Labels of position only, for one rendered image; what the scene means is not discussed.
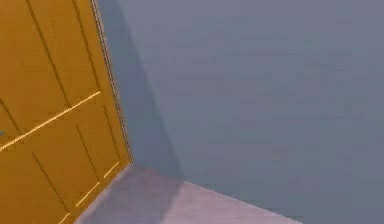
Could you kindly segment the orange panelled room door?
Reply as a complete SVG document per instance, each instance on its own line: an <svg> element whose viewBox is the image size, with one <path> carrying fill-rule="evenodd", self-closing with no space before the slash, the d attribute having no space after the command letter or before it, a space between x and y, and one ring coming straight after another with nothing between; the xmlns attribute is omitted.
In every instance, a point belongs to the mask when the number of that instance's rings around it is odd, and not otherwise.
<svg viewBox="0 0 384 224"><path fill-rule="evenodd" d="M130 162L97 0L0 0L0 224L74 224Z"/></svg>

